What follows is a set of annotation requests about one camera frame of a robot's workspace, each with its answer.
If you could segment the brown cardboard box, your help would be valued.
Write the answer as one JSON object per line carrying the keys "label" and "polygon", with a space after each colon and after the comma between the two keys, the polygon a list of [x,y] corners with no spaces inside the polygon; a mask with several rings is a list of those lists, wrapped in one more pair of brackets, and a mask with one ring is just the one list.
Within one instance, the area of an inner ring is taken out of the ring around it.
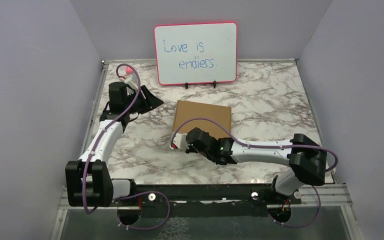
{"label": "brown cardboard box", "polygon": [[[217,122],[226,131],[219,126],[207,120],[197,120],[196,118],[207,118]],[[174,114],[173,130],[176,130],[187,120],[196,119],[185,124],[178,132],[188,133],[193,128],[199,128],[208,132],[210,136],[219,139],[227,138],[232,127],[232,108],[229,106],[199,103],[186,100],[178,100]]]}

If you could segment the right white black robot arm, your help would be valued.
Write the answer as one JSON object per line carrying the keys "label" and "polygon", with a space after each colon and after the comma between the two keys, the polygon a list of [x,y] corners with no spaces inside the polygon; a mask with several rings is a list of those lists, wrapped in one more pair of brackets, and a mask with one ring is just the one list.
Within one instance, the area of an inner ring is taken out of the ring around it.
{"label": "right white black robot arm", "polygon": [[327,152],[301,133],[291,140],[257,142],[224,137],[216,139],[198,127],[184,133],[177,145],[186,153],[199,153],[217,165],[259,162],[283,165],[268,190],[269,199],[280,204],[304,185],[325,184]]}

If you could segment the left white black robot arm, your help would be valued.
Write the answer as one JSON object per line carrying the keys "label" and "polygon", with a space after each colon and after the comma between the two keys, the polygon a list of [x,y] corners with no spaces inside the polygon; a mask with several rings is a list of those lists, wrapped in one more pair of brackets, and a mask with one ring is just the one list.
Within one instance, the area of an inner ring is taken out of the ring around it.
{"label": "left white black robot arm", "polygon": [[71,207],[108,207],[114,199],[114,184],[107,162],[131,115],[142,115],[164,102],[142,85],[137,90],[124,82],[108,86],[109,100],[99,117],[99,129],[78,160],[68,161],[65,179]]}

